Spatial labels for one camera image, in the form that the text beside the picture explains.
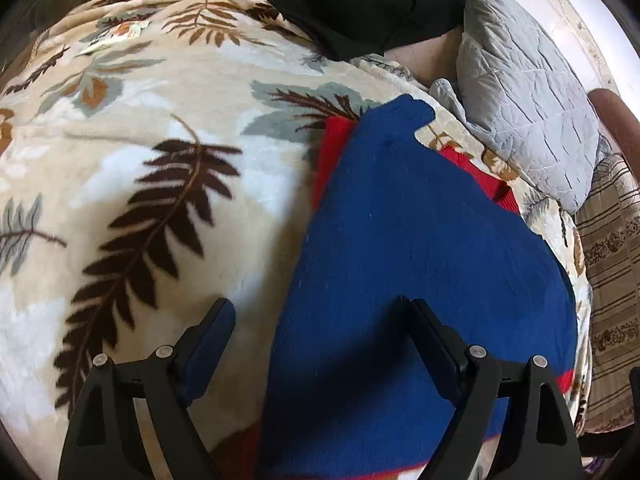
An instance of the bedding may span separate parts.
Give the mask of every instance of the bedding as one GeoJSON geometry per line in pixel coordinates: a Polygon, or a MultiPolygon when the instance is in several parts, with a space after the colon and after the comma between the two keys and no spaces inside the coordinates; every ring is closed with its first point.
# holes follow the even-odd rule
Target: bedding
{"type": "MultiPolygon", "coordinates": [[[[413,298],[498,359],[544,355],[560,391],[571,386],[564,270],[517,210],[420,145],[434,117],[402,95],[365,112],[342,153],[273,339],[258,478],[366,478],[431,459],[454,409],[407,333],[413,298]]],[[[486,436],[507,405],[496,401],[486,436]]]]}
{"type": "Polygon", "coordinates": [[[598,120],[569,63],[515,0],[465,0],[456,64],[431,95],[532,186],[575,213],[591,185],[598,120]]]}
{"type": "Polygon", "coordinates": [[[38,40],[0,98],[12,139],[0,158],[0,418],[42,480],[56,478],[91,357],[146,357],[219,296],[238,323],[190,414],[220,469],[242,460],[226,450],[260,418],[326,119],[403,93],[435,111],[416,138],[507,182],[567,272],[578,340],[566,400],[580,428],[591,303],[572,218],[388,67],[327,60],[265,0],[94,0],[38,40]],[[115,27],[121,40],[82,54],[115,27]]]}

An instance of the black clamp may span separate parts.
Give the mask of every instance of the black clamp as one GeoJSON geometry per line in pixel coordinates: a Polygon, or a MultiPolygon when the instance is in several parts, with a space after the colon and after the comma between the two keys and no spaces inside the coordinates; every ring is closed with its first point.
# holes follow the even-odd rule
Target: black clamp
{"type": "Polygon", "coordinates": [[[584,478],[574,427],[544,357],[526,364],[500,361],[482,346],[467,346],[423,300],[412,301],[409,311],[409,331],[424,365],[456,408],[420,480],[469,477],[497,397],[510,402],[488,478],[584,478]]]}
{"type": "Polygon", "coordinates": [[[175,346],[145,360],[116,365],[97,355],[69,423],[58,478],[152,480],[133,405],[143,398],[174,480],[220,480],[186,408],[207,389],[235,325],[233,304],[220,299],[175,346]]]}
{"type": "MultiPolygon", "coordinates": [[[[133,403],[145,398],[173,478],[220,480],[186,409],[207,389],[235,323],[233,304],[220,299],[175,346],[145,360],[116,365],[97,355],[69,423],[58,479],[153,480],[133,403]]],[[[468,346],[423,300],[408,304],[408,327],[439,394],[456,409],[420,480],[469,478],[497,397],[510,401],[488,479],[584,478],[571,418],[544,357],[501,361],[468,346]]],[[[638,417],[640,368],[632,389],[638,417]]],[[[636,478],[639,451],[636,425],[605,478],[636,478]]]]}

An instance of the red cloth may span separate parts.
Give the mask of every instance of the red cloth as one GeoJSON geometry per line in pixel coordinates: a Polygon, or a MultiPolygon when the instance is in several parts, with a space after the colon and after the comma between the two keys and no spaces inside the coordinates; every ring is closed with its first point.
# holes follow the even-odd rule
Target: red cloth
{"type": "Polygon", "coordinates": [[[520,214],[516,197],[514,197],[511,187],[505,181],[487,175],[484,171],[476,168],[467,155],[458,153],[453,146],[447,146],[441,150],[440,155],[470,174],[482,188],[485,195],[494,203],[497,203],[497,205],[507,211],[518,215],[520,214]]]}
{"type": "MultiPolygon", "coordinates": [[[[351,121],[343,117],[329,117],[326,120],[326,134],[318,156],[318,174],[316,175],[314,186],[314,209],[318,209],[324,188],[329,182],[331,174],[340,159],[340,154],[347,145],[351,132],[357,124],[357,121],[351,121]]],[[[458,153],[453,146],[444,148],[440,155],[470,174],[494,203],[497,203],[507,211],[520,214],[518,203],[509,184],[476,168],[468,156],[464,153],[458,153]]]]}
{"type": "Polygon", "coordinates": [[[331,174],[334,172],[336,164],[338,164],[340,154],[347,145],[351,132],[357,124],[358,121],[351,121],[343,117],[332,116],[326,120],[326,133],[318,155],[318,173],[316,174],[314,186],[314,209],[318,209],[324,188],[329,183],[329,178],[331,178],[331,174]]]}

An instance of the person's skin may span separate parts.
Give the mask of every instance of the person's skin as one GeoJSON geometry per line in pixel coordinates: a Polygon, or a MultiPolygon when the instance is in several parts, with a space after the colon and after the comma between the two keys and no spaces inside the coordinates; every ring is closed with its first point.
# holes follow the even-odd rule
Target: person's skin
{"type": "Polygon", "coordinates": [[[640,177],[640,121],[611,90],[597,88],[589,92],[589,100],[598,117],[620,146],[636,180],[640,177]]]}

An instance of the blue towel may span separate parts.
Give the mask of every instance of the blue towel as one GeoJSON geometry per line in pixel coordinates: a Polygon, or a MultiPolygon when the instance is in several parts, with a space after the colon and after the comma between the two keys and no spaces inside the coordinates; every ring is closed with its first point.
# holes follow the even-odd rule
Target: blue towel
{"type": "MultiPolygon", "coordinates": [[[[574,295],[545,241],[414,137],[433,109],[366,112],[311,222],[276,331],[258,477],[347,478],[429,460],[453,414],[406,332],[424,298],[501,359],[574,366],[574,295]]],[[[489,434],[500,433],[505,399],[489,434]]]]}

